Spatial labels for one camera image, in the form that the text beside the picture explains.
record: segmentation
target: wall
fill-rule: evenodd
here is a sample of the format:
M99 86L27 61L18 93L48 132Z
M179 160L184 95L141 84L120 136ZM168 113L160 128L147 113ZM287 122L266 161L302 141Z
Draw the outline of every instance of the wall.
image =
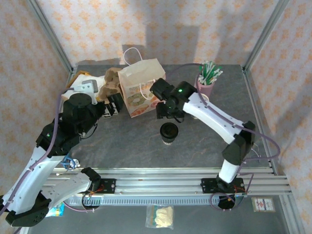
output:
M39 0L70 62L243 64L278 0ZM131 63L137 55L129 53Z
M251 69L262 121L282 147L280 163L306 233L312 228L312 2L290 0Z
M68 73L25 0L0 4L0 194L27 164L42 127L54 117ZM1 217L0 233L12 233Z

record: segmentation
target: bag handle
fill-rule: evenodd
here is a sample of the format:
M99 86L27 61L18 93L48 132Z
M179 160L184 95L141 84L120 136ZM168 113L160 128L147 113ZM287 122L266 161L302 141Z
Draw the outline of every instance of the bag handle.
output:
M130 66L130 64L126 61L126 59L125 59L125 54L128 52L128 50L131 50L131 49L135 49L135 50L138 52L138 55L140 55L141 60L143 60L140 51L139 51L138 49L136 49L135 47L130 47L129 49L127 49L127 50L123 53L123 60L124 60L125 63L127 63L129 66ZM146 100L151 100L153 97L151 97L151 98L145 97L144 94L143 94L143 92L142 92L141 83L140 83L139 85L140 85L140 92L141 92L142 96L143 96Z
M153 96L151 97L151 98L147 98L147 97L145 97L144 96L144 94L142 93L142 89L141 89L141 83L140 83L140 92L141 92L141 94L142 94L142 96L146 99L146 100L151 100L151 99L153 99Z
M125 54L126 54L126 52L127 52L128 50L131 50L131 49L135 49L135 50L138 52L138 55L140 55L141 60L143 60L140 51L139 51L138 49L136 49L135 47L130 47L129 49L127 49L127 50L123 53L123 60L124 60L125 63L127 63L129 66L130 66L130 64L126 61L126 59L125 59Z

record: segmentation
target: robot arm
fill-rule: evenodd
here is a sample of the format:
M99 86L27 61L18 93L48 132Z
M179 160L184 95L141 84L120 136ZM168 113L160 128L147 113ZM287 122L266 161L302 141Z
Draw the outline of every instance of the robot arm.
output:
M7 222L13 227L32 227L39 223L49 210L74 194L100 186L100 176L91 168L85 168L73 179L51 188L42 189L53 169L63 160L72 147L105 114L104 103L94 103L92 94L77 93L64 102L63 113L58 117L58 132L53 148L42 162L31 172L30 166L38 161L51 143L55 121L45 126L37 139L32 157L23 170L18 182L2 197L5 204ZM9 200L17 184L20 184L13 200Z
M197 89L184 81L175 88L160 78L151 87L151 92L159 100L166 101L165 108L168 113L175 115L180 112L186 112L197 117L216 131L228 144L222 152L224 161L217 178L220 189L224 190L228 187L236 177L242 160L254 143L253 134L243 131L236 126L254 130L255 125L250 121L243 123L231 117L208 100L205 100L207 105L204 104L197 93ZM220 116L230 119L235 126L229 124Z

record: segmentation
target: gray table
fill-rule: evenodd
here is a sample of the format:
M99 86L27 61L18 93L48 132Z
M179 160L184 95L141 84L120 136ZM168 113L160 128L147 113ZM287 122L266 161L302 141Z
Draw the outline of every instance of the gray table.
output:
M63 217L48 217L29 234L288 234L278 197L276 213L253 212L250 197L231 212L209 206L174 206L174 229L145 227L146 207L105 206L94 213L65 209Z
M169 72L178 65L164 65ZM78 70L88 71L93 76L102 76L111 66L80 65ZM222 65L224 71L216 82L210 101L229 115L242 120L256 119L239 65ZM173 85L181 81L194 83L197 66L181 68L167 81ZM159 129L165 122L175 122L179 134L170 146L163 144ZM259 151L265 155L262 141ZM72 157L82 167L94 168L172 168L172 167L221 167L223 139L200 120L186 115L183 123L175 120L157 119L156 110L130 118L126 107L117 116L101 118L94 135L83 140L72 150ZM249 167L268 167L267 161L251 162Z

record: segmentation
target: snack package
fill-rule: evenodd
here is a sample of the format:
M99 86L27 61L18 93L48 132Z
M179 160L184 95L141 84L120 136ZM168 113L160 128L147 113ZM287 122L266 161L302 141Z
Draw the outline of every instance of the snack package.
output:
M174 207L164 205L147 206L146 222L147 228L174 228Z
M53 207L52 209L49 210L48 214L46 217L52 217L52 216L63 216L64 213L64 203L61 202L59 205Z

